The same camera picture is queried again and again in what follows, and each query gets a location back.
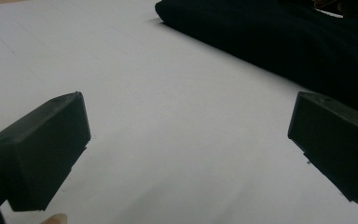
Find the dark blanket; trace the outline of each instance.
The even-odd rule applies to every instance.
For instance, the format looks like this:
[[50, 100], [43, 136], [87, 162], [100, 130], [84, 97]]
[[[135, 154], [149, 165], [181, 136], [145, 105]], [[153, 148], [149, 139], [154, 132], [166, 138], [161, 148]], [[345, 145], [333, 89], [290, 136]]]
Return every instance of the dark blanket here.
[[358, 110], [358, 21], [296, 0], [162, 0], [174, 29]]

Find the black fabric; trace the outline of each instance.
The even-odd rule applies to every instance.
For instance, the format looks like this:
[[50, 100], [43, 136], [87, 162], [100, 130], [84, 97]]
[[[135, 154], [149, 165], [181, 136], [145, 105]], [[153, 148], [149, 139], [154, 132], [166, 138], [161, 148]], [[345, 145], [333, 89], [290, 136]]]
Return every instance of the black fabric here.
[[174, 29], [358, 110], [358, 21], [296, 0], [162, 0]]

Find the white table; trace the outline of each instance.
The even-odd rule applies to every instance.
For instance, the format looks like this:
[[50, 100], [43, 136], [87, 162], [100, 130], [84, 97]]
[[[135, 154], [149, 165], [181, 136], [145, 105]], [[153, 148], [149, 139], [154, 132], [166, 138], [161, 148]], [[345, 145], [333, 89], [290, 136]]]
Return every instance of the white table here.
[[156, 3], [0, 5], [0, 131], [81, 91], [92, 134], [48, 209], [4, 203], [7, 223], [358, 223], [287, 138], [305, 90], [165, 26]]

